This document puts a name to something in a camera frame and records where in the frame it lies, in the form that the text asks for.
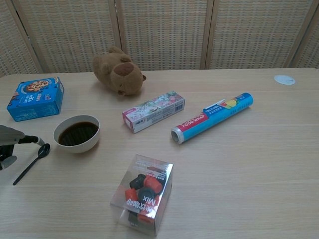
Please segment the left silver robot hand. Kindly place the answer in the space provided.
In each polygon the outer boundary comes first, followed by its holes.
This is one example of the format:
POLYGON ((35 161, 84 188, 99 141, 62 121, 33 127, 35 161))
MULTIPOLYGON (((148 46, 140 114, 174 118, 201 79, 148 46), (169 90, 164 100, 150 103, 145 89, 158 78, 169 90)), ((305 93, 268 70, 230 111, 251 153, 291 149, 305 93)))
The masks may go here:
POLYGON ((25 135, 23 132, 5 125, 0 126, 0 169, 4 170, 11 166, 17 157, 13 155, 16 144, 35 143, 44 145, 42 138, 34 135, 25 135))

